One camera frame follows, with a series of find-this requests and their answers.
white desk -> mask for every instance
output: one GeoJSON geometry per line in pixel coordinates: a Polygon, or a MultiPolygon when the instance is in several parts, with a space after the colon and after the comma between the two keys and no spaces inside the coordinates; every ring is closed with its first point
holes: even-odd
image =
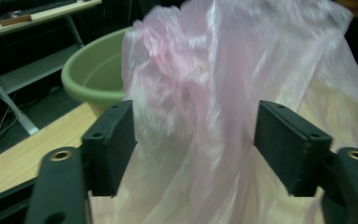
{"type": "Polygon", "coordinates": [[[39,129],[19,110],[19,108],[14,104],[8,95],[62,69],[66,61],[76,51],[83,47],[83,42],[70,15],[81,10],[94,7],[98,4],[101,4],[101,2],[102,0],[89,0],[87,2],[77,1],[76,3],[67,6],[57,7],[43,12],[35,13],[31,15],[31,21],[23,21],[9,26],[1,26],[0,24],[0,35],[6,35],[29,28],[34,25],[41,24],[43,22],[57,20],[59,18],[65,17],[75,39],[75,44],[67,49],[63,49],[41,60],[29,63],[21,68],[0,76],[0,96],[16,114],[19,123],[29,135],[38,132],[39,129]]]}

plastic bag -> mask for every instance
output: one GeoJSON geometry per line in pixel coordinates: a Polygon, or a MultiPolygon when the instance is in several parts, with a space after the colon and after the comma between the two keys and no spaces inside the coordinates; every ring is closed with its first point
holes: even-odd
{"type": "Polygon", "coordinates": [[[253,147],[260,99],[358,147],[351,13],[324,0],[193,0],[155,7],[123,41],[138,145],[96,223],[322,223],[253,147]]]}

light wood surface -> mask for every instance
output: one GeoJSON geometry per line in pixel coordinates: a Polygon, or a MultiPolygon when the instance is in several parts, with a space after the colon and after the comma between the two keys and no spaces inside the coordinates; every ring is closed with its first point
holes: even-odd
{"type": "Polygon", "coordinates": [[[59,147],[79,147],[97,119],[83,104],[0,155],[0,192],[36,177],[42,158],[59,147]]]}
{"type": "Polygon", "coordinates": [[[59,17],[67,16],[76,12],[79,12],[81,10],[94,7],[98,4],[101,4],[102,0],[89,0],[87,2],[84,2],[82,0],[78,0],[76,3],[63,6],[63,7],[57,7],[50,10],[38,12],[31,15],[32,20],[31,21],[23,21],[20,23],[12,24],[9,26],[2,26],[0,24],[0,35],[5,35],[11,32],[15,32],[20,29],[25,29],[27,27],[40,24],[41,22],[46,22],[50,20],[56,20],[59,17]]]}

green plastic container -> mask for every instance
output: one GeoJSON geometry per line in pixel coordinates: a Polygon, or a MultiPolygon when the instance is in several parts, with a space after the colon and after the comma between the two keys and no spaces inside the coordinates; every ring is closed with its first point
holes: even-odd
{"type": "Polygon", "coordinates": [[[66,93],[88,103],[100,116],[109,106],[122,101],[121,43],[132,27],[100,37],[77,51],[62,69],[66,93]]]}

dark floor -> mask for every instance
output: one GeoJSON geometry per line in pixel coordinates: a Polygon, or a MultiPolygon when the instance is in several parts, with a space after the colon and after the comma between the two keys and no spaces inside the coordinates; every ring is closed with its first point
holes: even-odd
{"type": "MultiPolygon", "coordinates": [[[[27,111],[23,111],[39,129],[42,129],[79,105],[79,102],[71,99],[59,86],[52,88],[46,97],[32,104],[27,111]]],[[[8,120],[2,125],[1,131],[11,123],[13,125],[0,136],[0,154],[29,136],[22,126],[14,121],[14,116],[12,120],[8,120]]]]}

